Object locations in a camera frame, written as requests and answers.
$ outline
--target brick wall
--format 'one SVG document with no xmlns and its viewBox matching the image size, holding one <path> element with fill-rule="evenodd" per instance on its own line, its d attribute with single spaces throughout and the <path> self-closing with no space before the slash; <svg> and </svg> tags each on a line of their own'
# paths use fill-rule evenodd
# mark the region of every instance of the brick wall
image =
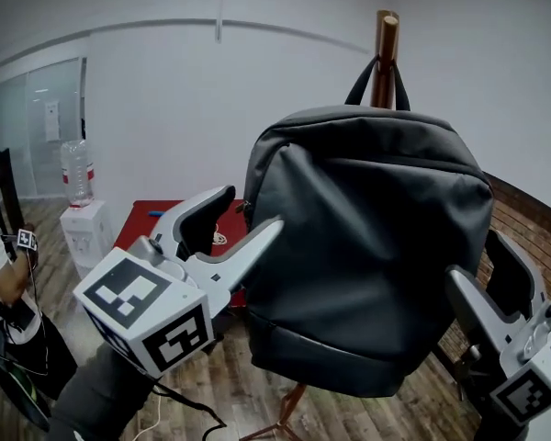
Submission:
<svg viewBox="0 0 551 441">
<path fill-rule="evenodd" d="M 489 175 L 489 181 L 494 189 L 490 227 L 505 233 L 528 252 L 543 274 L 551 299 L 551 208 L 494 176 Z M 488 284 L 492 269 L 484 251 L 478 270 L 478 280 L 483 286 Z M 455 360 L 465 351 L 466 343 L 454 323 L 441 341 L 441 347 Z"/>
</svg>

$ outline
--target black cable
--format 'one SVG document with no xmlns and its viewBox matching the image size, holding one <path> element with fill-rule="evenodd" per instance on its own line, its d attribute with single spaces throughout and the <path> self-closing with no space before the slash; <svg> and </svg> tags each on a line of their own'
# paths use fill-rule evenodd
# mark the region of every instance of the black cable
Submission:
<svg viewBox="0 0 551 441">
<path fill-rule="evenodd" d="M 184 397 L 181 393 L 176 392 L 173 389 L 170 389 L 169 387 L 165 387 L 160 382 L 154 381 L 154 384 L 165 390 L 165 393 L 158 392 L 157 390 L 153 389 L 153 392 L 161 397 L 169 397 L 170 399 L 173 399 L 175 401 L 179 401 L 183 405 L 193 408 L 195 410 L 200 410 L 202 412 L 208 413 L 214 420 L 218 423 L 216 426 L 213 426 L 212 428 L 209 428 L 206 433 L 202 436 L 202 441 L 206 441 L 208 438 L 208 435 L 212 433 L 215 430 L 219 430 L 220 428 L 226 428 L 227 424 L 224 423 L 218 415 L 212 410 L 210 407 L 205 405 L 204 403 L 198 403 L 196 401 L 190 401 L 186 397 Z"/>
</svg>

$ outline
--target wooden coat rack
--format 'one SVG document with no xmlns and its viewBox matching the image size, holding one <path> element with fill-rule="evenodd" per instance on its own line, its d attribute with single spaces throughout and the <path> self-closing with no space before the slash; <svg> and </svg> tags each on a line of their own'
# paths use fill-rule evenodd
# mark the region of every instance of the wooden coat rack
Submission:
<svg viewBox="0 0 551 441">
<path fill-rule="evenodd" d="M 399 16 L 390 10 L 377 12 L 376 26 L 376 54 L 379 63 L 373 70 L 373 88 L 371 93 L 372 107 L 386 107 L 392 109 L 394 103 L 394 78 L 392 76 L 392 62 L 398 56 Z M 302 441 L 290 428 L 288 421 L 296 409 L 306 384 L 298 383 L 281 401 L 279 420 L 255 433 L 242 437 L 240 441 L 250 441 L 271 431 L 277 430 L 285 434 L 292 441 Z"/>
</svg>

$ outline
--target wooden floor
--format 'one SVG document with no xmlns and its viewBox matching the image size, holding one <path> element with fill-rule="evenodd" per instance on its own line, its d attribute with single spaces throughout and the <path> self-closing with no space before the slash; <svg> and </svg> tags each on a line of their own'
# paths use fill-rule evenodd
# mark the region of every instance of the wooden floor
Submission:
<svg viewBox="0 0 551 441">
<path fill-rule="evenodd" d="M 63 201 L 50 199 L 23 204 L 26 221 L 37 225 L 40 246 L 39 303 L 62 331 L 79 363 L 101 344 L 87 317 L 73 301 L 78 282 L 59 226 Z M 191 400 L 214 407 L 228 427 L 208 441 L 234 441 L 276 420 L 280 398 L 294 382 L 251 365 L 244 326 L 236 324 L 211 356 L 198 354 L 163 383 Z M 158 398 L 152 394 L 144 409 L 127 426 L 123 441 L 157 420 Z M 214 423 L 205 414 L 163 399 L 162 421 L 139 440 L 199 441 Z M 411 374 L 398 394 L 386 399 L 356 399 L 309 388 L 291 425 L 304 441 L 457 441 L 471 440 L 478 415 L 457 398 L 455 383 L 434 356 Z M 0 391 L 0 441 L 41 440 L 43 434 L 17 413 Z M 284 440 L 267 435 L 263 440 Z"/>
</svg>

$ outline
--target coat rack pole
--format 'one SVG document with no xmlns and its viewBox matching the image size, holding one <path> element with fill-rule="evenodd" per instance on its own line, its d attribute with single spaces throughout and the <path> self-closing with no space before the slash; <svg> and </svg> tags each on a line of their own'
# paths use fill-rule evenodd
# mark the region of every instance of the coat rack pole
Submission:
<svg viewBox="0 0 551 441">
<path fill-rule="evenodd" d="M 374 68 L 374 82 L 371 91 L 372 107 L 392 109 L 394 102 L 394 79 L 391 76 L 391 62 L 398 58 L 399 16 L 393 11 L 379 10 L 376 26 L 376 52 L 379 63 Z"/>
</svg>

